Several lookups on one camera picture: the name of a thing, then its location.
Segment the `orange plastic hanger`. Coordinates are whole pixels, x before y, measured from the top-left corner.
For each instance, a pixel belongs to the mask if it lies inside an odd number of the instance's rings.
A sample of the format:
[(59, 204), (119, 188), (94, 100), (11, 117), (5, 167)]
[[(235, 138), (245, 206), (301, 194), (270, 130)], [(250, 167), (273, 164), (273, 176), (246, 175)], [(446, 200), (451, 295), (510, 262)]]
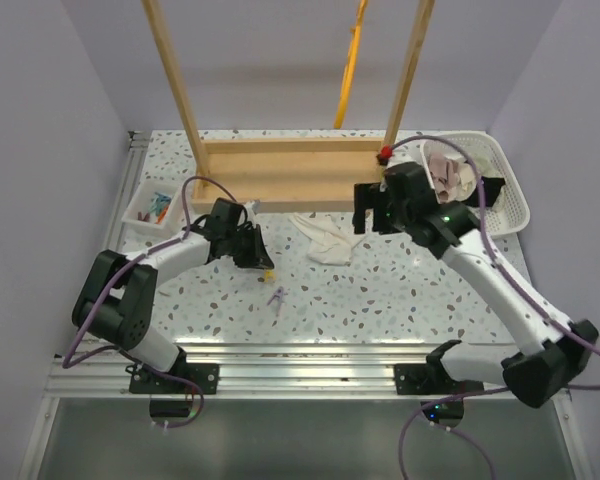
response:
[(351, 90), (353, 86), (361, 41), (361, 31), (364, 25), (364, 18), (367, 6), (367, 0), (359, 1), (356, 11), (356, 19), (353, 26), (350, 28), (351, 38), (348, 47), (346, 62), (343, 69), (339, 100), (333, 122), (334, 129), (340, 129), (343, 126), (346, 113), (348, 111), (348, 105), (351, 96)]

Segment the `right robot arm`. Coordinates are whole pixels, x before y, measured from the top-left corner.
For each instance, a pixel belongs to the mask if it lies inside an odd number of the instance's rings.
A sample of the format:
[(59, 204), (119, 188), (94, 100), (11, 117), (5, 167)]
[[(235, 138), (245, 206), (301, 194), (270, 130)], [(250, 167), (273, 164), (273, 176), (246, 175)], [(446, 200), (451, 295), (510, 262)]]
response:
[(395, 165), (382, 181), (355, 185), (353, 198), (355, 233), (364, 233), (371, 217), (380, 235), (409, 235), (476, 291), (515, 342), (512, 348), (444, 343), (426, 357), (427, 388), (444, 393), (462, 381), (489, 383), (538, 408), (584, 370), (597, 328), (570, 319), (534, 290), (464, 204), (439, 203), (423, 167)]

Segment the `clothes in basket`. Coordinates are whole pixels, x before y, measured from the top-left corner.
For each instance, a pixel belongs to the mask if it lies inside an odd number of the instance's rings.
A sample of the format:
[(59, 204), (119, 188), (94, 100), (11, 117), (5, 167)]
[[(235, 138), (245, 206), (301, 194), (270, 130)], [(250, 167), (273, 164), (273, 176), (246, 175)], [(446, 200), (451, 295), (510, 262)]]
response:
[[(487, 209), (499, 211), (504, 207), (504, 176), (485, 158), (476, 156), (474, 163), (481, 177)], [(440, 153), (430, 154), (427, 168), (441, 204), (458, 201), (472, 208), (479, 207), (477, 179), (463, 157), (450, 158)]]

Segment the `white underwear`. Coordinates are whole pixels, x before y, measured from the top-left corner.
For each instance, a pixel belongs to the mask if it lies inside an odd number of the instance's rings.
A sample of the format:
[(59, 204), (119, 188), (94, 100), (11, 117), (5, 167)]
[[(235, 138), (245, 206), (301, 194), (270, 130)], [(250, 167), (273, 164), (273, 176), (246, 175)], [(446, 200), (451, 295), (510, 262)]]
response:
[(353, 250), (364, 239), (338, 227), (330, 215), (310, 218), (292, 213), (289, 221), (310, 240), (307, 258), (322, 265), (350, 265)]

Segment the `wooden hanging rack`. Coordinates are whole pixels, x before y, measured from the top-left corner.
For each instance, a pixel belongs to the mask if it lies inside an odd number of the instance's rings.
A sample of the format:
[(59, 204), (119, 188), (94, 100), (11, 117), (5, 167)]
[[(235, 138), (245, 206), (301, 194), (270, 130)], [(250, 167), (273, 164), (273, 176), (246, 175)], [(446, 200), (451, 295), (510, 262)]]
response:
[(394, 143), (434, 10), (421, 1), (414, 16), (404, 66), (383, 138), (283, 138), (215, 141), (201, 138), (161, 5), (144, 12), (159, 52), (201, 180), (182, 195), (196, 209), (210, 210), (212, 182), (240, 200), (257, 199), (267, 212), (349, 211), (353, 186), (381, 177), (376, 154)]

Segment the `white clothespin tray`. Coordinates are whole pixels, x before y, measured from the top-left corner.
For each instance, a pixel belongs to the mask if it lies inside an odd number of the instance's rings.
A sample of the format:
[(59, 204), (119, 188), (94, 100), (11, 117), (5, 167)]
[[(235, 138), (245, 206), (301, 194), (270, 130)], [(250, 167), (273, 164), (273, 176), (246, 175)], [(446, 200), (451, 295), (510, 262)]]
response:
[(122, 222), (139, 234), (168, 238), (184, 227), (182, 185), (142, 180), (126, 207)]

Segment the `clothespins in tray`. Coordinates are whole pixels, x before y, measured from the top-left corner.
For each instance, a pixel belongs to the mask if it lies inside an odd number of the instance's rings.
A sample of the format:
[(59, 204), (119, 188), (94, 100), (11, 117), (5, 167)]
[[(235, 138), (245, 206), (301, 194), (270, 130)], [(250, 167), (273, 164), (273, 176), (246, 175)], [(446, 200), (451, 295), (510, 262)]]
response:
[(153, 221), (161, 224), (171, 205), (172, 197), (163, 193), (155, 192), (149, 202), (146, 212), (138, 212), (136, 219), (141, 222)]

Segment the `purple clothespin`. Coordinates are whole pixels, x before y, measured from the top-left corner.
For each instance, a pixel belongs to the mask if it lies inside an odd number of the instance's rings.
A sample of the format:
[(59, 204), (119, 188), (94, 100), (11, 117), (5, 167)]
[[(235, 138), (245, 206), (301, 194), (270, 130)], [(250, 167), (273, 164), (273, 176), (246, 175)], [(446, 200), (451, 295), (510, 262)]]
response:
[(284, 287), (278, 287), (267, 301), (267, 305), (272, 307), (277, 316), (280, 315), (281, 307), (285, 301), (286, 290)]

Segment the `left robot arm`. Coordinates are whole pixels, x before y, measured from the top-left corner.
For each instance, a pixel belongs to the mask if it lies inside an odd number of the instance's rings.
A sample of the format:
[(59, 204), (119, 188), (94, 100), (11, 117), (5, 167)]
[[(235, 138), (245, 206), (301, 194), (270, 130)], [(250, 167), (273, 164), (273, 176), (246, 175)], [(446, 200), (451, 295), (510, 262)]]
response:
[(76, 349), (90, 334), (129, 356), (130, 390), (135, 394), (215, 393), (218, 366), (189, 363), (184, 350), (153, 326), (155, 294), (161, 284), (223, 257), (240, 269), (273, 269), (257, 209), (255, 201), (220, 198), (210, 213), (189, 220), (166, 241), (136, 253), (100, 252), (72, 311), (78, 331), (64, 368), (80, 363)]

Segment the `yellow clothespin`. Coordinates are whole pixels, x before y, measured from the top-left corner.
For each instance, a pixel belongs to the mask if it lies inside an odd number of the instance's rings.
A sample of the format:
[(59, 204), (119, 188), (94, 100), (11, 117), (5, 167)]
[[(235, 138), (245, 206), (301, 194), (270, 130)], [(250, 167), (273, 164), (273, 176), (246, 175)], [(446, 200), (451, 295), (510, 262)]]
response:
[(273, 282), (276, 279), (275, 271), (273, 269), (265, 270), (263, 273), (264, 282)]

